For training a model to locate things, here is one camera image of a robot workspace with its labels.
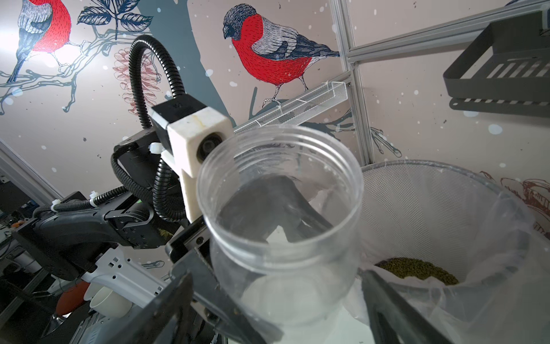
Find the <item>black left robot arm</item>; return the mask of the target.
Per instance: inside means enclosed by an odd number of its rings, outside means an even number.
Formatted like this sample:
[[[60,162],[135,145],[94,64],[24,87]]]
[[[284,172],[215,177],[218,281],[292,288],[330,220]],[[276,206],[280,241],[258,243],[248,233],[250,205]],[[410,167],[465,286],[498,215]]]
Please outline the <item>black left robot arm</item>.
[[[120,186],[97,196],[81,193],[37,208],[14,237],[52,275],[97,283],[141,308],[112,343],[153,343],[175,322],[174,343],[189,343],[193,302],[204,320],[241,343],[273,343],[281,329],[254,328],[221,289],[198,249],[206,229],[196,196],[199,171],[237,142],[229,119],[188,95],[176,65],[154,37],[130,48],[130,84],[142,130],[115,147]]]

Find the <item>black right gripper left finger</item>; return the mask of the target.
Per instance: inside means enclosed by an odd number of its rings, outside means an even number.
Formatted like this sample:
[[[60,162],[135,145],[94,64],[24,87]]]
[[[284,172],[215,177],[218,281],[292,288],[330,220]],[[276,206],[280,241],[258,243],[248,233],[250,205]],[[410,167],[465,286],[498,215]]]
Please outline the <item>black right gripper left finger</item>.
[[[193,277],[187,273],[170,283],[109,343],[154,343],[170,323],[172,332],[167,343],[189,343],[188,314],[193,298]]]

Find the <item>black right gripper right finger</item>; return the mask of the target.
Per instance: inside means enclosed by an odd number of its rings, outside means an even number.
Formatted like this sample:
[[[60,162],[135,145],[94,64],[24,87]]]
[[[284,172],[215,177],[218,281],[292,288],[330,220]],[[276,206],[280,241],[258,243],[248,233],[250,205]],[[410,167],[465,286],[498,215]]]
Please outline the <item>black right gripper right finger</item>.
[[[376,343],[451,343],[376,272],[362,271],[360,278]]]

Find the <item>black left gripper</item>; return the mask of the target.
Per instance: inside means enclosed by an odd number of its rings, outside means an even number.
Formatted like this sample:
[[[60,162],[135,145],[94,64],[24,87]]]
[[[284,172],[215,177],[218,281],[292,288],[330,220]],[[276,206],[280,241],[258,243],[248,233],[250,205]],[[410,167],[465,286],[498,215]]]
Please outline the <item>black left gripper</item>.
[[[266,242],[279,227],[290,243],[329,232],[328,222],[304,198],[287,176],[264,176],[242,186],[221,208],[216,218],[227,232],[255,242]],[[179,230],[165,247],[173,263],[171,275],[191,274],[193,300],[204,309],[203,317],[214,329],[238,343],[277,343],[283,331],[255,320],[238,305],[219,282],[216,263],[224,258],[210,249],[211,233],[202,216]]]

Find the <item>jar with red lid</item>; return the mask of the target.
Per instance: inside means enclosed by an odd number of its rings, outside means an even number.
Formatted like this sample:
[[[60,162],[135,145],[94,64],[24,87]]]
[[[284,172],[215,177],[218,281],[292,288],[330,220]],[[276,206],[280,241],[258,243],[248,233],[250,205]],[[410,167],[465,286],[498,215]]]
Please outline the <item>jar with red lid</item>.
[[[358,270],[362,196],[358,161],[321,131],[266,126],[224,141],[198,179],[223,290],[256,323],[329,318]]]

